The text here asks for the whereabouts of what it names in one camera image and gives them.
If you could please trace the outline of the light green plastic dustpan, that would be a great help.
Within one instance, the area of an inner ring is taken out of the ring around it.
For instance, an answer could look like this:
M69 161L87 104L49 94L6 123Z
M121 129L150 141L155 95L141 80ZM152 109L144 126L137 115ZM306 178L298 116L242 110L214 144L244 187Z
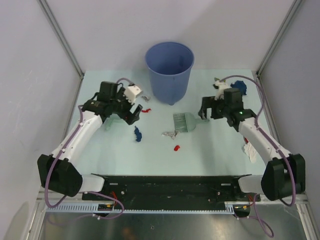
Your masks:
M109 131L112 128L113 125L121 124L123 122L124 121L121 118L119 118L117 115L111 116L111 117L109 117L109 118L107 118L105 120L105 122L103 124L104 125L104 129L106 131Z

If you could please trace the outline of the light green hand brush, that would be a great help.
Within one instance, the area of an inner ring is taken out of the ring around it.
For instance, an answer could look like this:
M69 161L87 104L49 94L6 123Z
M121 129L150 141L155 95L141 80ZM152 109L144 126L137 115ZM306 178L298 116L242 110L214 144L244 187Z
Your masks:
M190 112L173 114L174 130L177 133L192 132L197 125L208 123L209 121L209 119L195 118Z

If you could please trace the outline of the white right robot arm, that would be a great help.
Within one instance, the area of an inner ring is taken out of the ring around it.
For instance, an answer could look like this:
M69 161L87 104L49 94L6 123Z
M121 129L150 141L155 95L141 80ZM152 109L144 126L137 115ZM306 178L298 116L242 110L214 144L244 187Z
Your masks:
M212 119L225 118L254 147L264 161L263 175L244 175L230 188L231 196L242 201L249 193L263 194L270 201L285 197L295 198L306 190L306 161L301 154L292 154L259 126L258 116L245 109L242 95L237 88L223 91L223 98L202 98L198 115L204 120L207 110Z

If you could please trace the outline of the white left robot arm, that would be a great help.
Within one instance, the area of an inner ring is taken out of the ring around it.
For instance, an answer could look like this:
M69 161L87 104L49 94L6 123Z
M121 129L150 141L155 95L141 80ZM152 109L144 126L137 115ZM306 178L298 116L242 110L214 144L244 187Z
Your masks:
M127 87L117 82L103 81L99 91L79 107L79 120L51 154L42 154L37 160L40 182L46 192L54 191L68 197L78 193L93 192L100 200L110 196L111 188L103 177L81 174L76 161L94 133L112 115L117 115L128 125L140 118L142 106L131 111L142 89L130 83Z

